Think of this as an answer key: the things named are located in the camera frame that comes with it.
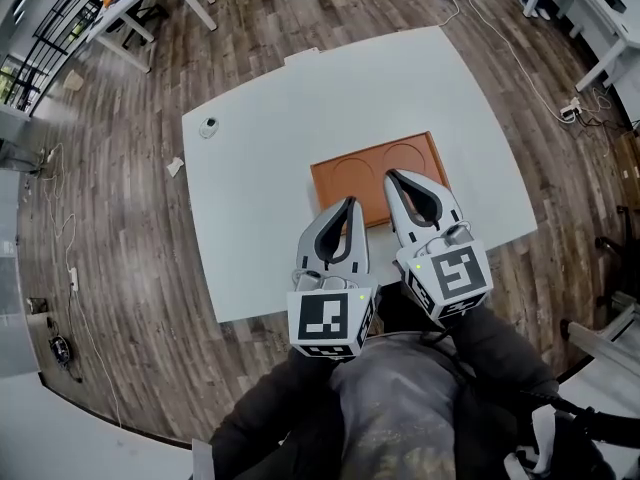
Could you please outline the orange storage box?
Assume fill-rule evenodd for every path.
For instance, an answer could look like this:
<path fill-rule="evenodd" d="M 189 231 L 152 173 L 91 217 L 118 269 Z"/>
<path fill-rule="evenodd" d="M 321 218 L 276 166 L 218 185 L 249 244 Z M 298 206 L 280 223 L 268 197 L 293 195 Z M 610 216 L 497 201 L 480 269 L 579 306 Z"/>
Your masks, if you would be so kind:
<path fill-rule="evenodd" d="M 353 196 L 362 206 L 366 227 L 389 222 L 383 180 L 390 169 L 417 172 L 450 186 L 435 142 L 426 131 L 313 164 L 311 174 L 320 208 L 326 210 Z"/>

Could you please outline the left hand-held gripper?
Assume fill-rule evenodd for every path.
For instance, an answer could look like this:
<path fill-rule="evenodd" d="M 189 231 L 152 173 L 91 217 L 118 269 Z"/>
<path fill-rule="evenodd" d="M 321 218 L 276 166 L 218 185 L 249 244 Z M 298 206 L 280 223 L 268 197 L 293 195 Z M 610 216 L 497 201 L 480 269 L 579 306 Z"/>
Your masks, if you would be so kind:
<path fill-rule="evenodd" d="M 322 211 L 302 233 L 297 267 L 329 272 L 332 265 L 348 273 L 369 271 L 364 213 L 349 196 Z M 369 274 L 323 275 L 314 291 L 287 293 L 289 340 L 310 358 L 349 360 L 362 352 L 376 311 L 378 282 Z"/>

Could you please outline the black office chair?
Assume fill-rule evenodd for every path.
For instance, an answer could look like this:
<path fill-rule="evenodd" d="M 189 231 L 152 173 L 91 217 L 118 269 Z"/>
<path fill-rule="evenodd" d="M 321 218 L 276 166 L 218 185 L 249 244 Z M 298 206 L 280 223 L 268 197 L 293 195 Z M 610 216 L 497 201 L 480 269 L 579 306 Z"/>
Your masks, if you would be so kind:
<path fill-rule="evenodd" d="M 628 206 L 617 205 L 616 213 L 624 217 L 624 243 L 618 244 L 606 236 L 594 239 L 596 249 L 603 249 L 620 260 L 619 269 L 614 273 L 613 281 L 602 295 L 596 297 L 596 306 L 609 306 L 616 291 L 640 301 L 640 238 L 633 231 L 631 215 L 640 215 L 640 209 L 630 210 Z"/>
<path fill-rule="evenodd" d="M 146 26 L 149 22 L 153 21 L 153 20 L 165 20 L 169 18 L 169 14 L 166 11 L 166 9 L 159 5 L 159 4 L 154 4 L 152 6 L 149 7 L 143 7 L 141 4 L 136 4 L 134 7 L 132 7 L 128 12 L 127 15 L 131 18 L 134 19 L 134 21 L 139 24 L 140 26 Z M 118 19 L 116 20 L 112 25 L 110 25 L 107 29 L 106 32 L 107 33 L 113 33 L 113 32 L 117 32 L 119 31 L 123 26 L 125 25 L 125 22 L 122 19 Z M 125 49 L 128 50 L 129 46 L 131 45 L 131 42 L 133 40 L 133 38 L 135 36 L 138 36 L 138 42 L 139 42 L 139 46 L 143 47 L 147 44 L 147 40 L 144 39 L 140 34 L 138 34 L 136 31 L 131 30 L 128 35 L 125 37 L 125 40 L 122 42 L 121 46 Z"/>

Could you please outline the cardboard box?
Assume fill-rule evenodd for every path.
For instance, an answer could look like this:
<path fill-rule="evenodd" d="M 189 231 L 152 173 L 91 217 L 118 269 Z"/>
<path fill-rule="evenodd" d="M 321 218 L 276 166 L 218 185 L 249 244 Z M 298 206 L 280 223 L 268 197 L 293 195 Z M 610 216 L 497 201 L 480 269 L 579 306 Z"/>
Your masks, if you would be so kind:
<path fill-rule="evenodd" d="M 634 133 L 626 132 L 616 138 L 614 151 L 627 196 L 640 204 L 640 150 Z"/>

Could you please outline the black harness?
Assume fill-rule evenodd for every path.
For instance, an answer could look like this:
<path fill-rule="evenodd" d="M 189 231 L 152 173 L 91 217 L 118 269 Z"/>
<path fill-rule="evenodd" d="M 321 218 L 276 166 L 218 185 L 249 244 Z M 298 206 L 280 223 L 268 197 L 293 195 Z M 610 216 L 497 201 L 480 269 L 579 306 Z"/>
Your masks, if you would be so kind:
<path fill-rule="evenodd" d="M 474 384 L 474 375 L 456 356 L 438 346 L 448 336 L 449 329 L 434 338 L 424 333 L 420 343 L 450 359 L 462 377 L 481 393 Z M 596 444 L 640 451 L 640 418 L 579 407 L 561 396 L 530 412 L 514 411 L 524 426 L 525 443 L 504 460 L 509 480 L 616 480 Z"/>

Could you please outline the person's torso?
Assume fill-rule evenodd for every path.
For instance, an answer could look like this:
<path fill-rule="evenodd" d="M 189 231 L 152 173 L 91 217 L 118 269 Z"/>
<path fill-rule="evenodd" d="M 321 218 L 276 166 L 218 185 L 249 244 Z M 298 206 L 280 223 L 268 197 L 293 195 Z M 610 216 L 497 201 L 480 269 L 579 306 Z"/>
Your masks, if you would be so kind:
<path fill-rule="evenodd" d="M 456 480 L 461 378 L 416 332 L 375 336 L 330 379 L 344 419 L 340 480 Z"/>

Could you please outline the white curved desk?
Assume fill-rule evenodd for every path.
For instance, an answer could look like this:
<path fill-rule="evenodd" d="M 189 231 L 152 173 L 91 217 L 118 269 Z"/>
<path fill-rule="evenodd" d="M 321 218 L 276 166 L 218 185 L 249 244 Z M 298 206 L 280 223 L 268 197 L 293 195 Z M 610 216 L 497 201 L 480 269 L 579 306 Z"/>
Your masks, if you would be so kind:
<path fill-rule="evenodd" d="M 640 383 L 605 361 L 589 362 L 560 384 L 559 393 L 581 407 L 640 418 Z"/>
<path fill-rule="evenodd" d="M 191 452 L 123 430 L 44 388 L 0 378 L 0 480 L 187 480 Z"/>

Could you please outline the person's legs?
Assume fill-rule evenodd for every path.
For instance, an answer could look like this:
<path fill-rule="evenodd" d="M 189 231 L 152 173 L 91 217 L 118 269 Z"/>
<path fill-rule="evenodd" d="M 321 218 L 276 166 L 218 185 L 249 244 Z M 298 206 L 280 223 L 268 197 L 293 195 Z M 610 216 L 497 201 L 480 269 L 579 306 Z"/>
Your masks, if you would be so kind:
<path fill-rule="evenodd" d="M 377 309 L 372 336 L 398 332 L 437 331 L 438 327 L 426 315 L 422 306 L 403 282 L 382 286 L 377 295 Z"/>

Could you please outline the black round device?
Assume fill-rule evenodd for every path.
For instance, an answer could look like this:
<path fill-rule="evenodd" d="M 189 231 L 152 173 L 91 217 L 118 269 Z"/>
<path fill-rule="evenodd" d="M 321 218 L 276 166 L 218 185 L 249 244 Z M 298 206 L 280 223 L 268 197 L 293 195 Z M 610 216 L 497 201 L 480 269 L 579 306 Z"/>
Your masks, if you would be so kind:
<path fill-rule="evenodd" d="M 73 360 L 73 352 L 68 341 L 61 335 L 49 339 L 49 346 L 57 364 L 66 368 Z"/>

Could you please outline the white metal rack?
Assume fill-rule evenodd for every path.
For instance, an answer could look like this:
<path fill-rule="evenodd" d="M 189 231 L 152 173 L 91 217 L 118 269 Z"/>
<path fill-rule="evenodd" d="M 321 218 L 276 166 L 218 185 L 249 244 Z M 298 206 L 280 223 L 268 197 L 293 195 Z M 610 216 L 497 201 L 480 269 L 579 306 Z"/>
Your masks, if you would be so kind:
<path fill-rule="evenodd" d="M 577 322 L 564 320 L 563 337 L 594 359 L 608 361 L 640 379 L 640 352 L 631 353 L 616 339 L 634 323 L 640 323 L 640 304 L 634 297 L 617 291 L 612 299 L 617 316 L 603 329 L 594 331 Z"/>

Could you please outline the person's right forearm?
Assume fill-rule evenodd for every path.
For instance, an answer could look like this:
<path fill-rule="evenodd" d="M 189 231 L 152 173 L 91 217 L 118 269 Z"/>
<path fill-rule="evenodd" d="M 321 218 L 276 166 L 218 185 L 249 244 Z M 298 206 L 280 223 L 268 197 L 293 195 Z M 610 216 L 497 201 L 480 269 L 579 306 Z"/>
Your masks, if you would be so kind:
<path fill-rule="evenodd" d="M 479 305 L 450 328 L 459 359 L 471 367 L 480 392 L 509 409 L 530 412 L 559 398 L 559 384 L 515 327 Z"/>

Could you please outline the person's left forearm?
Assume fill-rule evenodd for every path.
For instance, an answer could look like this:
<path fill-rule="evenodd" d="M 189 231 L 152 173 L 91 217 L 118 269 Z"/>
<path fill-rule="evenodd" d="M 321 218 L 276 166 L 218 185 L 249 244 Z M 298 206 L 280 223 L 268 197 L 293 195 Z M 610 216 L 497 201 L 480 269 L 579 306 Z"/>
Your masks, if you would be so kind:
<path fill-rule="evenodd" d="M 338 480 L 345 438 L 337 361 L 295 349 L 235 404 L 209 444 L 215 480 Z"/>

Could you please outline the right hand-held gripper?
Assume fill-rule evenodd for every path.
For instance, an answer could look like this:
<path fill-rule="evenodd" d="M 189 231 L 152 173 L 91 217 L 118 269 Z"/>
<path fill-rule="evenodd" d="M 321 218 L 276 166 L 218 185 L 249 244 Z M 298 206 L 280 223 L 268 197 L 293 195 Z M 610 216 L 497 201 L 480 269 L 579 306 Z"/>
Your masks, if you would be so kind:
<path fill-rule="evenodd" d="M 461 245 L 446 243 L 444 233 L 461 220 L 446 186 L 417 172 L 390 169 L 383 188 L 402 246 L 396 262 L 404 284 L 434 324 L 453 325 L 493 289 L 483 243 L 474 237 Z"/>

